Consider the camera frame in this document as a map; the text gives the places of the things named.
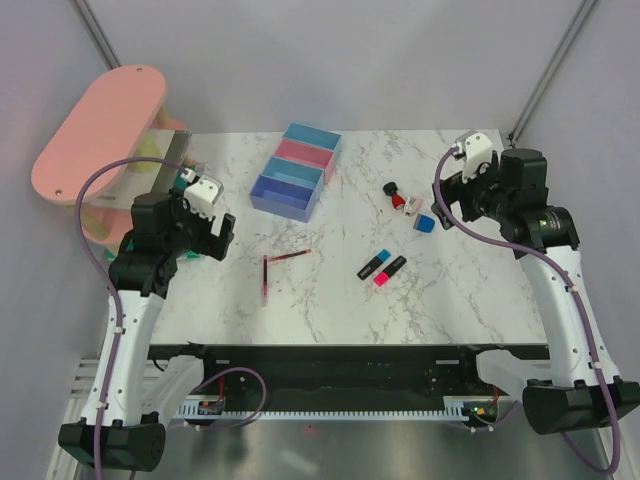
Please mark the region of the blue eraser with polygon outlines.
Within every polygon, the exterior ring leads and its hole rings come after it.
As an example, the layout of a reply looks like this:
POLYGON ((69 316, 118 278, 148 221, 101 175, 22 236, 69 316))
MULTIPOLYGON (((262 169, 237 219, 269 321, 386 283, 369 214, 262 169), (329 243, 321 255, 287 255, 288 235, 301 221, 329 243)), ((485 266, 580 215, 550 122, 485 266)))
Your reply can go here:
POLYGON ((422 233, 431 233, 436 226, 433 218, 424 214, 417 214, 414 220, 413 229, 422 233))

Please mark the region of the purple bin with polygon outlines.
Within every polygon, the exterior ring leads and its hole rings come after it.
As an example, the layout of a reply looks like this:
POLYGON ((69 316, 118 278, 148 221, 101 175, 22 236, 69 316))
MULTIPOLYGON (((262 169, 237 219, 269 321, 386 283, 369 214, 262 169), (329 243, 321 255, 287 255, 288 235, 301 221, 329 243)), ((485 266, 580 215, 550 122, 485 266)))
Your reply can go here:
POLYGON ((260 175, 250 201, 257 210, 308 223, 317 195, 314 189, 260 175))

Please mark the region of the red black stamp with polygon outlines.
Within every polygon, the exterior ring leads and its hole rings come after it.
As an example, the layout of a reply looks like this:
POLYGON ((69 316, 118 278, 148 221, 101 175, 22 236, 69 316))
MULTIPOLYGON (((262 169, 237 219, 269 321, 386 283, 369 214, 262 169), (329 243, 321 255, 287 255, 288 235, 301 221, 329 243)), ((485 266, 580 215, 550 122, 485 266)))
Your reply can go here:
POLYGON ((391 199, 392 206, 395 210, 403 210, 406 200, 399 193, 397 184, 393 181, 386 183, 383 186, 384 194, 391 199))

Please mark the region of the light blue bin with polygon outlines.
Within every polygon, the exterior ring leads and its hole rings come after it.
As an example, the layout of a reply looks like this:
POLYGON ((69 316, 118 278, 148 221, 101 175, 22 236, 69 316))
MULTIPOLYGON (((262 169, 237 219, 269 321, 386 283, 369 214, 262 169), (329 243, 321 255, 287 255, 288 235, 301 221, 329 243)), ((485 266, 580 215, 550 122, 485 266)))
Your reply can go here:
POLYGON ((287 140, 331 151, 337 151, 339 149, 342 139, 342 136, 338 133, 299 123, 291 123, 282 137, 287 140))

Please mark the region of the pink bin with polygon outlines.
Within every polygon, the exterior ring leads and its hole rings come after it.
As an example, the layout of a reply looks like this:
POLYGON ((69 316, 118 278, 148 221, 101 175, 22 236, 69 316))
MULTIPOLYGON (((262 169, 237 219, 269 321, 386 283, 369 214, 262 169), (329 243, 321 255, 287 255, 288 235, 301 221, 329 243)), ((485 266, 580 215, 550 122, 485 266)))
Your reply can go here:
POLYGON ((282 139, 274 156, 323 170, 324 183, 328 184, 335 169, 337 154, 334 150, 282 139))

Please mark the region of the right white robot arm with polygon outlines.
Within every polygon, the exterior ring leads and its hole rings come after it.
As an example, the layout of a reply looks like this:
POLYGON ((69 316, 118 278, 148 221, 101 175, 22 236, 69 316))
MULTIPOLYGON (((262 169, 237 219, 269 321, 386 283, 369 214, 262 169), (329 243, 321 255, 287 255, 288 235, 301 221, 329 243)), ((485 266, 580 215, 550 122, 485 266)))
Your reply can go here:
POLYGON ((475 154, 457 144, 447 157, 463 169, 443 178, 437 165, 433 213, 519 261, 543 322, 550 365, 542 368, 505 349, 480 353, 458 368, 467 392, 491 384, 518 401, 538 434, 610 427, 639 406, 639 384, 622 378, 593 317, 571 214, 548 204, 547 161, 538 150, 492 148, 475 154))

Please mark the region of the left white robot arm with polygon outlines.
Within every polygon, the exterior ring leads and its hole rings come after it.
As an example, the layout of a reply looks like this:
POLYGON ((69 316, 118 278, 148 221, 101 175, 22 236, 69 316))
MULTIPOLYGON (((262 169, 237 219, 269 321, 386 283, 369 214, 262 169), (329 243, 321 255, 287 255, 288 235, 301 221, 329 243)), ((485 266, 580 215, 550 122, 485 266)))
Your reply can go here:
POLYGON ((106 469, 150 472, 162 457, 168 425, 186 397, 208 393, 219 369, 178 355, 150 387, 144 385, 151 337, 177 272, 193 251, 221 261, 234 238, 234 216, 213 233, 220 187, 202 182, 184 192, 147 193, 132 205, 132 228, 108 270, 109 319, 89 397, 80 418, 61 426, 61 448, 96 474, 106 469))

